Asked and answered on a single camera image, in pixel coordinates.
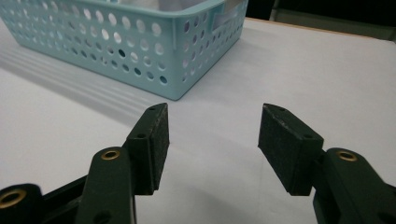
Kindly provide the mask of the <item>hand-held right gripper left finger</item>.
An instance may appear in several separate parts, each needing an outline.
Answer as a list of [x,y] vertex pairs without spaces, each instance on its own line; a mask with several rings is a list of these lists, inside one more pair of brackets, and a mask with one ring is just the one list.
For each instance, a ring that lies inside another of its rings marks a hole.
[[168,104],[153,105],[122,146],[93,156],[76,224],[136,224],[135,197],[159,189],[169,145]]

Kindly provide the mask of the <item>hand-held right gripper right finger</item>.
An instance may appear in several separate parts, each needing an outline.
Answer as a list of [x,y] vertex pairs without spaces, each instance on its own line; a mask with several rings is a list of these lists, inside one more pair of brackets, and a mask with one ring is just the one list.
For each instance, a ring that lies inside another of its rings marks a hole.
[[288,109],[262,106],[258,147],[286,192],[313,195],[318,224],[396,224],[396,187],[360,154],[324,139]]

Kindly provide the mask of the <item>light blue perforated plastic basket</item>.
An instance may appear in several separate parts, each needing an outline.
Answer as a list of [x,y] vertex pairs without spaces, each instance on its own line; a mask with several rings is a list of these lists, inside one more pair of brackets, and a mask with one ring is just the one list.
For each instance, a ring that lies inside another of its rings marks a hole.
[[180,99],[239,39],[248,0],[0,0],[18,44]]

